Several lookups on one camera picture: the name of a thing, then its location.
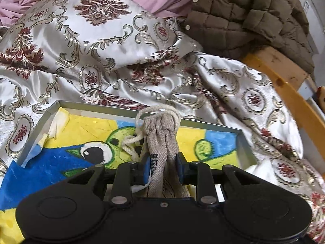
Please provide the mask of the floral satin bedspread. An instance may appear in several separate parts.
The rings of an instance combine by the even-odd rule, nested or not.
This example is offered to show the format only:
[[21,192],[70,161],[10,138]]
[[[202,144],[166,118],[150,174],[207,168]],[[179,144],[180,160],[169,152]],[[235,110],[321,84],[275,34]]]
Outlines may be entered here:
[[185,120],[241,130],[257,159],[247,169],[302,196],[312,208],[309,235],[324,243],[324,180],[303,160],[297,124],[265,74],[202,50],[163,67],[136,65],[98,76],[54,72],[25,80],[1,67],[1,174],[18,157],[7,145],[19,118],[37,123],[60,101],[129,111],[165,104]]

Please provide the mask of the grey tray with painting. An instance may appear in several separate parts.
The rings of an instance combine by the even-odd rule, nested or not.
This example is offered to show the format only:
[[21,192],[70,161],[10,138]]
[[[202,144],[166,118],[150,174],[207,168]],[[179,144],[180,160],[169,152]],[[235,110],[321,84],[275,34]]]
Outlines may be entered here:
[[[1,174],[1,243],[23,241],[15,209],[25,196],[95,164],[115,169],[130,161],[121,142],[135,133],[135,116],[134,111],[62,101],[37,123],[22,115],[7,145],[18,157]],[[187,161],[202,161],[212,169],[257,164],[237,128],[183,120],[176,140]]]

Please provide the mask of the floral satin pillow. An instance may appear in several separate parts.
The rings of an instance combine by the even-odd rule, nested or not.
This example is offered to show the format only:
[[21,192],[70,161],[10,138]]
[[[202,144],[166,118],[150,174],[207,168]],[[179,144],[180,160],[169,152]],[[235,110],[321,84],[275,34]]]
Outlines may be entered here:
[[54,72],[98,76],[163,67],[201,49],[176,20],[132,0],[39,0],[2,37],[1,67],[25,80]]

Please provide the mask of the brown quilted jacket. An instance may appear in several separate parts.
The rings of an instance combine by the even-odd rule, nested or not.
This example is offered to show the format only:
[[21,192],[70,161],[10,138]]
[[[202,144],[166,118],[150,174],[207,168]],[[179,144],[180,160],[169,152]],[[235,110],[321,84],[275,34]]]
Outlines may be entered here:
[[254,47],[271,46],[314,76],[299,0],[192,0],[179,24],[208,54],[240,60]]

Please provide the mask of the beige drawstring pouch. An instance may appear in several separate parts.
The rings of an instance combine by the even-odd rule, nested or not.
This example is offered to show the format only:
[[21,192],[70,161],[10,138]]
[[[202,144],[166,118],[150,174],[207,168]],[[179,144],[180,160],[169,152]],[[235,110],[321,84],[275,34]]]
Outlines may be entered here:
[[156,105],[142,109],[135,118],[135,136],[126,136],[121,143],[133,161],[150,154],[150,183],[143,190],[144,197],[186,198],[189,190],[177,174],[176,156],[180,152],[176,135],[181,115],[170,105]]

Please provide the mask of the wooden bed frame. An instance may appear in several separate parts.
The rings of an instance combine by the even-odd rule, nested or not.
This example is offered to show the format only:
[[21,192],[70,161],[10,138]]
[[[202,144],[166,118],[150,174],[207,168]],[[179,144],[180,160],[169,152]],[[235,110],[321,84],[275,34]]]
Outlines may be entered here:
[[317,87],[312,78],[285,55],[271,46],[249,52],[241,61],[266,74],[292,113],[302,134],[304,156],[324,176],[324,118],[311,98]]

